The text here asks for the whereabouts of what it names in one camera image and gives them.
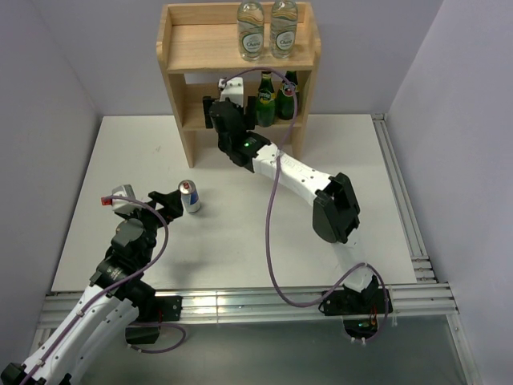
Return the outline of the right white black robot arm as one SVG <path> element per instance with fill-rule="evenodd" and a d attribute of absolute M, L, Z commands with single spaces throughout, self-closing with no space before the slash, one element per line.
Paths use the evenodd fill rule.
<path fill-rule="evenodd" d="M 312 207 L 312 227 L 330 243 L 349 271 L 341 279 L 351 310 L 362 313 L 374 304 L 378 275 L 367 263 L 358 228 L 360 206 L 349 177 L 319 172 L 282 152 L 263 136 L 247 129 L 236 105 L 216 100 L 208 107 L 211 125 L 218 135 L 218 148 L 237 166 L 273 180 L 265 219 L 265 253 L 268 272 L 276 292 L 284 297 L 273 272 L 270 249 L 270 219 L 277 186 L 288 188 Z"/>

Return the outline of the green Perrier bottle yellow label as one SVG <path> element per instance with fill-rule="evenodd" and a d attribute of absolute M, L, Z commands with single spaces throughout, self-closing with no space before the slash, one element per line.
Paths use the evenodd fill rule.
<path fill-rule="evenodd" d="M 256 123 L 263 128 L 272 126 L 276 113 L 276 95 L 271 71 L 261 72 L 261 82 L 256 97 Z"/>

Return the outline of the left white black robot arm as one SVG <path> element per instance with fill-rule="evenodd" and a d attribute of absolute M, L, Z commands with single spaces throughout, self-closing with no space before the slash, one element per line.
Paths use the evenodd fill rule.
<path fill-rule="evenodd" d="M 121 221 L 103 259 L 67 316 L 22 363 L 10 363 L 3 384 L 78 384 L 112 339 L 127 328 L 158 328 L 156 291 L 144 273 L 161 258 L 168 238 L 160 230 L 181 217 L 180 191 L 150 192 L 135 198 L 129 184 L 113 189 L 101 202 Z"/>

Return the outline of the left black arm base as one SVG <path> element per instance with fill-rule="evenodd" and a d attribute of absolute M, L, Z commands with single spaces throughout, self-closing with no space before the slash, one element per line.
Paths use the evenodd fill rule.
<path fill-rule="evenodd" d="M 163 329 L 155 323 L 175 322 L 180 320 L 182 310 L 181 296 L 154 297 L 143 309 L 135 323 L 151 323 L 152 326 L 128 326 L 125 329 L 126 342 L 131 345 L 155 344 Z"/>

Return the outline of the clear glass bottle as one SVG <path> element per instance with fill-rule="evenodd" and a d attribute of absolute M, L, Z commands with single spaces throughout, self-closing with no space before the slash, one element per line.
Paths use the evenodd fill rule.
<path fill-rule="evenodd" d="M 264 51 L 265 13 L 259 1 L 242 1 L 236 14 L 238 49 L 242 59 L 253 61 Z"/>
<path fill-rule="evenodd" d="M 292 53 L 299 10 L 295 1 L 275 1 L 271 9 L 270 49 L 273 57 L 284 59 Z"/>

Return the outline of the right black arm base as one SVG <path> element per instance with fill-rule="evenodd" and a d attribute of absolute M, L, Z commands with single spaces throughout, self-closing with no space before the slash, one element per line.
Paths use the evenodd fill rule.
<path fill-rule="evenodd" d="M 390 292 L 380 286 L 376 276 L 362 292 L 351 290 L 343 286 L 335 290 L 319 306 L 324 316 L 356 316 L 349 320 L 344 319 L 345 332 L 351 338 L 368 339 L 378 332 L 378 315 L 390 314 L 394 308 L 390 299 Z"/>

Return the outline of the green Perrier bottle red label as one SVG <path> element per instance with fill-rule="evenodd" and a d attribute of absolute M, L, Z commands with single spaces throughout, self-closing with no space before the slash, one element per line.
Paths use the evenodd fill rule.
<path fill-rule="evenodd" d="M 285 78 L 289 81 L 289 84 L 284 80 L 281 82 L 276 98 L 276 116 L 281 120 L 290 120 L 292 119 L 295 111 L 293 101 L 294 95 L 297 97 L 297 106 L 300 107 L 297 71 L 286 71 Z"/>

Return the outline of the silver blue can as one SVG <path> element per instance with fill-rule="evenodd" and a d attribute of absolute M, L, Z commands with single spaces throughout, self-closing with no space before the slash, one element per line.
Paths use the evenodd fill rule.
<path fill-rule="evenodd" d="M 201 208 L 199 193 L 192 180 L 182 180 L 178 189 L 181 194 L 182 205 L 188 213 L 197 213 Z"/>

